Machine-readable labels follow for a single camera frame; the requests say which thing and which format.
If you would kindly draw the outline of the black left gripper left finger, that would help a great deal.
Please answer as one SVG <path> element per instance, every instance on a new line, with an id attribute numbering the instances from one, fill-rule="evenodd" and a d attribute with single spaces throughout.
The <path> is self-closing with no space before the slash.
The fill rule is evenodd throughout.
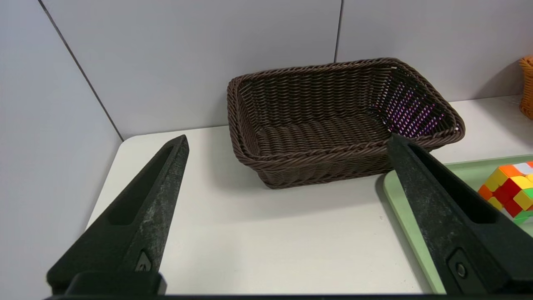
<path id="1" fill-rule="evenodd" d="M 54 295 L 162 295 L 159 272 L 189 144 L 169 140 L 49 269 Z"/>

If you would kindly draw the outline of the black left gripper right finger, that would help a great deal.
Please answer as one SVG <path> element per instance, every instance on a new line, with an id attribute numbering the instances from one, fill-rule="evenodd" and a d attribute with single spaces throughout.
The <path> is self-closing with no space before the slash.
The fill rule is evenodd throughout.
<path id="1" fill-rule="evenodd" d="M 398 134 L 388 155 L 449 295 L 532 295 L 532 237 L 425 149 Z"/>

